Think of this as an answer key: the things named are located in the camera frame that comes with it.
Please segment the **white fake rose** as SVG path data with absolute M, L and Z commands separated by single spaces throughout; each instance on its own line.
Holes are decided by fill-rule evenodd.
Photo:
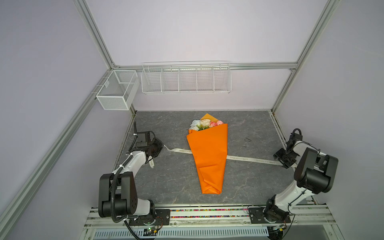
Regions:
M 193 122 L 190 125 L 189 130 L 199 131 L 201 128 L 201 120 L 193 120 Z

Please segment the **orange wrapping paper sheet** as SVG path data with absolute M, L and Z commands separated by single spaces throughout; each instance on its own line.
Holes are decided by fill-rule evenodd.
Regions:
M 195 160 L 202 194 L 221 194 L 228 154 L 228 124 L 205 114 L 192 122 L 187 141 Z

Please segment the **cream fake rose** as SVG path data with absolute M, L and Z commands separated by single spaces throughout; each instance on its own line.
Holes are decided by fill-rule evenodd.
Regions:
M 211 124 L 211 120 L 210 119 L 203 119 L 201 120 L 201 127 L 202 128 L 208 128 Z

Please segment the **white printed ribbon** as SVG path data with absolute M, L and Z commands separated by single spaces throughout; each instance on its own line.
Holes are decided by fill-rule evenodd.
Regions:
M 166 150 L 169 152 L 193 155 L 198 169 L 200 168 L 201 170 L 202 170 L 202 167 L 224 167 L 226 164 L 226 160 L 268 164 L 268 165 L 274 165 L 274 166 L 285 168 L 279 161 L 248 158 L 248 157 L 238 157 L 238 156 L 230 156 L 230 155 L 225 156 L 225 153 L 220 151 L 218 151 L 217 153 L 215 153 L 214 151 L 210 152 L 205 150 L 193 152 L 191 150 L 185 150 L 180 148 L 169 149 L 167 146 L 164 146 L 164 148 L 166 148 Z M 293 164 L 290 168 L 296 168 L 296 167 L 297 167 L 297 164 Z

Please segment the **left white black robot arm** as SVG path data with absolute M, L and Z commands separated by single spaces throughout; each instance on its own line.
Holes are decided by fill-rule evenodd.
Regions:
M 99 181 L 98 213 L 101 218 L 110 217 L 114 223 L 124 222 L 131 235 L 140 237 L 129 225 L 130 219 L 138 219 L 150 225 L 161 219 L 152 200 L 138 197 L 135 176 L 142 166 L 153 161 L 164 144 L 153 131 L 139 132 L 134 121 L 134 140 L 128 157 L 114 171 L 101 176 Z

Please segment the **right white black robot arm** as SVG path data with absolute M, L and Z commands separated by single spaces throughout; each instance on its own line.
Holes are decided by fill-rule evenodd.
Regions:
M 302 131 L 294 129 L 286 142 L 274 155 L 286 169 L 297 164 L 293 182 L 281 193 L 268 199 L 263 210 L 269 223 L 284 221 L 291 208 L 307 197 L 329 192 L 334 184 L 339 159 L 321 152 L 303 141 Z

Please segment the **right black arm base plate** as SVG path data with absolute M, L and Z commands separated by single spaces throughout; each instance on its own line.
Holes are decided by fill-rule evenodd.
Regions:
M 280 210 L 276 206 L 266 210 L 263 207 L 252 207 L 247 209 L 252 224 L 283 224 L 291 223 L 289 212 Z

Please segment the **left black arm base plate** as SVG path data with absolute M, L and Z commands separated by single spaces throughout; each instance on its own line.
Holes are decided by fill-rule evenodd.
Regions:
M 136 219 L 130 219 L 130 226 L 168 226 L 171 220 L 170 209 L 156 209 L 154 215 L 139 216 Z

